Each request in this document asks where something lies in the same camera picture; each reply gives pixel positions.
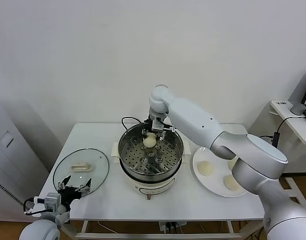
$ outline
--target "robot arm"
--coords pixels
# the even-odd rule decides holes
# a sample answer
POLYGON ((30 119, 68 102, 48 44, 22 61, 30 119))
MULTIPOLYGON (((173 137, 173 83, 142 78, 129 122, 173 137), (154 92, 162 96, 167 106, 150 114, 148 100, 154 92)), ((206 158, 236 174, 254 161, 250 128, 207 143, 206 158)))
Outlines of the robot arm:
POLYGON ((232 174, 244 189, 259 195, 269 239, 306 239, 306 209, 288 197, 278 180, 288 163, 283 153, 254 135, 225 132, 212 115, 175 97, 164 85, 155 87, 149 102, 153 132, 162 132, 162 121, 169 117, 172 125, 197 145, 223 159, 239 157, 232 174))

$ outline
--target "floor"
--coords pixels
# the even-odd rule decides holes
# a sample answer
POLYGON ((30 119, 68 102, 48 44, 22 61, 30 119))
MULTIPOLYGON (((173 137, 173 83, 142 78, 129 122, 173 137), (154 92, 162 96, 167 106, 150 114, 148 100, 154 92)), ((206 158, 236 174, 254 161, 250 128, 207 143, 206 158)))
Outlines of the floor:
MULTIPOLYGON (((306 198, 306 176, 294 177, 294 180, 303 195, 306 198)), ((284 189, 289 189, 288 184, 284 178, 280 179, 280 182, 284 189)), ((161 233, 159 231, 158 222, 100 222, 102 225, 113 229, 119 233, 161 233)), ((82 228, 83 222, 81 221, 71 221, 79 231, 82 228)), ((240 227, 246 224, 245 221, 233 222, 234 231, 238 231, 240 227)), ((1 222, 0 221, 0 240, 17 240, 23 228, 27 226, 28 223, 23 222, 1 222)), ((221 222, 189 222, 187 225, 182 226, 182 231, 186 234, 188 233, 227 233, 228 227, 226 223, 221 222)), ((101 227, 96 221, 90 222, 87 229, 88 233, 110 233, 109 230, 101 227)), ((249 239, 260 239, 266 240, 266 234, 264 231, 261 232, 258 238, 259 232, 256 236, 250 237, 249 239)), ((63 232, 61 232, 61 240, 69 240, 70 238, 63 232)))

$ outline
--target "glass lid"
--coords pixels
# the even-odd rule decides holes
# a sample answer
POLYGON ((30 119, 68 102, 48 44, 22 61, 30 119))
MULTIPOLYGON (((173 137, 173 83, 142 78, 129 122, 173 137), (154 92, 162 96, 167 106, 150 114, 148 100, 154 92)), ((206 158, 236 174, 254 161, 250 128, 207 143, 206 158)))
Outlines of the glass lid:
POLYGON ((79 188, 91 179, 92 193, 105 181, 108 170, 109 163, 104 153, 93 148, 80 149, 59 163, 53 175, 53 184, 58 190, 58 183, 70 176, 67 186, 79 188))

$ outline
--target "white wall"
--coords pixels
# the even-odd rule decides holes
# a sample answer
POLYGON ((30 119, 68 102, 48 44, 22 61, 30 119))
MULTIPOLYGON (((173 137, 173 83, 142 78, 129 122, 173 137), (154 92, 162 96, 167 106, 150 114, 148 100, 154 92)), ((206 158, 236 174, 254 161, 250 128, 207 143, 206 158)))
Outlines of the white wall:
POLYGON ((74 123, 144 119, 156 84, 248 128, 305 72, 306 0, 0 1, 0 101, 48 167, 74 123))

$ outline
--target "dough ball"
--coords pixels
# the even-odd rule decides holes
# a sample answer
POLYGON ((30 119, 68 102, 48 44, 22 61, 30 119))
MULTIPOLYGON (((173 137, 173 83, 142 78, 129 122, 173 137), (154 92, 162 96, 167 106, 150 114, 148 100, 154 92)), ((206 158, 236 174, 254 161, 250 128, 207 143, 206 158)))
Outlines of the dough ball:
POLYGON ((228 165, 228 168, 229 168, 230 170, 233 169, 233 167, 234 167, 235 163, 237 162, 237 160, 238 160, 238 157, 236 156, 236 157, 234 157, 232 160, 229 160, 229 161, 228 161, 227 165, 228 165))
POLYGON ((156 135, 149 132, 147 138, 143 140, 143 144, 147 148, 153 148, 156 145, 156 135))
POLYGON ((198 171, 204 176, 210 176, 214 172, 214 165, 209 161, 201 161, 197 164, 198 171))
POLYGON ((224 177, 224 185, 232 191, 237 191, 241 187, 231 174, 224 177))

